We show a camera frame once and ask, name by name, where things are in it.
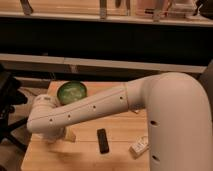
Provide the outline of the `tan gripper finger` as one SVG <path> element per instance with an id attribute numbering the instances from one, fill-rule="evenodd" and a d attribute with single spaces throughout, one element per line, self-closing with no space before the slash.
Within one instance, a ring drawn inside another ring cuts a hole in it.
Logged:
<path id="1" fill-rule="evenodd" d="M 69 127 L 67 127 L 65 131 L 65 140 L 70 142 L 76 141 L 76 135 Z"/>

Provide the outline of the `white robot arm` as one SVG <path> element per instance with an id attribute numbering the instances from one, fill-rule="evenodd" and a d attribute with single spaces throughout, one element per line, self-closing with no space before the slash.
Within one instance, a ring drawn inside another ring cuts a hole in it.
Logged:
<path id="1" fill-rule="evenodd" d="M 169 72 L 121 83 L 59 107 L 49 95 L 35 98 L 27 129 L 60 129 L 108 115 L 147 112 L 150 171 L 213 171 L 210 102 L 203 86 L 185 73 Z"/>

